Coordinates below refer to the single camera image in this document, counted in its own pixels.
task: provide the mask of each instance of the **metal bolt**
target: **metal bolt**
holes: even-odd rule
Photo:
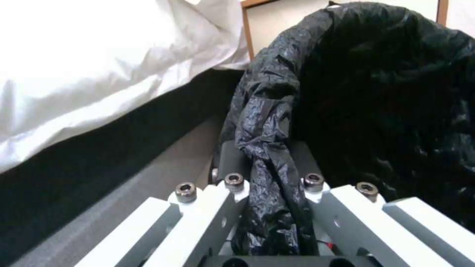
[[[356,190],[363,194],[363,196],[367,197],[371,202],[376,202],[379,191],[374,184],[361,181],[356,184]]]
[[[307,191],[310,192],[320,192],[323,190],[323,183],[325,178],[321,174],[309,173],[304,178],[304,186]]]
[[[224,185],[233,193],[240,192],[244,189],[244,177],[237,172],[230,173],[224,178]]]
[[[217,168],[214,168],[213,170],[211,170],[211,177],[213,178],[213,182],[216,181],[216,179],[218,178],[218,169]]]
[[[184,182],[175,188],[175,195],[180,203],[190,203],[196,199],[196,185],[192,182]]]

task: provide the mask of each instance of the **white wall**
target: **white wall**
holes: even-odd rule
[[[475,37],[475,1],[449,0],[446,26]]]
[[[351,0],[335,0],[335,2],[347,3]],[[437,18],[437,0],[372,0],[372,2],[402,6],[419,12],[434,21]],[[267,47],[279,33],[327,5],[328,0],[279,0],[248,9],[247,16],[254,52],[257,54],[262,48]]]

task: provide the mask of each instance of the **white fabric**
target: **white fabric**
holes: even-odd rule
[[[238,0],[13,0],[0,10],[0,172],[209,68],[249,62]]]

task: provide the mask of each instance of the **crumpled plastic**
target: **crumpled plastic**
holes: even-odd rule
[[[253,162],[234,251],[317,253],[290,138],[330,186],[417,196],[474,231],[474,93],[474,39],[405,8],[349,3],[282,32],[242,77],[220,136]]]

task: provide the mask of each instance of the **screw hole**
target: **screw hole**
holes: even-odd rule
[[[335,216],[335,219],[333,220],[333,224],[334,224],[336,227],[338,227],[338,228],[341,227],[341,226],[340,226],[340,222],[338,221],[338,216]]]
[[[231,181],[237,181],[237,180],[239,180],[239,176],[233,174],[233,175],[230,175],[230,176],[229,176],[229,179],[230,179]]]
[[[361,189],[366,190],[366,191],[372,191],[373,187],[368,184],[363,184],[361,185]]]
[[[310,179],[312,181],[320,181],[321,177],[312,173],[312,174],[308,175],[308,179]]]
[[[173,225],[168,225],[167,228],[165,229],[165,233],[170,234],[172,230],[173,230]]]
[[[189,184],[184,184],[184,185],[180,186],[180,190],[181,191],[190,191],[191,186]]]

